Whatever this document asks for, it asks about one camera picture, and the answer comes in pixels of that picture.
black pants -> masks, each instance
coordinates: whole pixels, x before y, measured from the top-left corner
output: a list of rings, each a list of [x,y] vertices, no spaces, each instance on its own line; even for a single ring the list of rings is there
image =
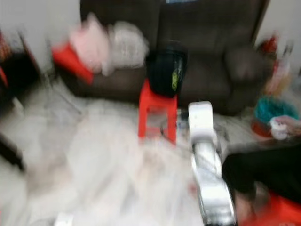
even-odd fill
[[[231,191],[254,198],[254,182],[301,204],[301,145],[229,155],[222,177]]]

sofa armrest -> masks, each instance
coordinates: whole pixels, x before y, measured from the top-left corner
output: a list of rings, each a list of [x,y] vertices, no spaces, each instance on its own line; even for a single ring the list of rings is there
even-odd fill
[[[272,75],[272,62],[251,46],[227,50],[225,64],[234,84],[254,84],[266,81]]]

stool leg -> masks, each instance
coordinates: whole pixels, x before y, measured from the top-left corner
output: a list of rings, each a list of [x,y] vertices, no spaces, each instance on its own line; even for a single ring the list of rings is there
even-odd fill
[[[176,123],[177,123],[177,113],[174,109],[169,110],[168,112],[168,138],[170,141],[175,144],[176,141]]]
[[[138,128],[138,137],[145,137],[146,132],[146,120],[147,120],[147,108],[140,104],[139,107],[139,128]]]

white tiled floor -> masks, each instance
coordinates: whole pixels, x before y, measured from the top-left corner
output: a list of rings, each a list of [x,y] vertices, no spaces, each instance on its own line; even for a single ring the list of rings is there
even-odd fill
[[[74,226],[202,225],[187,152],[156,137],[137,137],[138,108],[108,100],[80,99],[58,83],[56,93],[34,91],[24,115],[12,112],[0,132],[22,151],[28,173],[0,159],[0,225],[26,226],[59,212]],[[214,116],[229,143],[254,141],[250,114]],[[221,138],[225,149],[228,143]]]

person's leg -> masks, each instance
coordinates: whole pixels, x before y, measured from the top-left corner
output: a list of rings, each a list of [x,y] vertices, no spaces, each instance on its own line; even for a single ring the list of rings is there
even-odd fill
[[[255,197],[255,181],[261,181],[281,196],[301,201],[301,180],[298,175],[300,159],[301,145],[231,154],[223,164],[222,177],[230,190],[235,191],[233,198],[238,209],[244,209],[249,215]]]

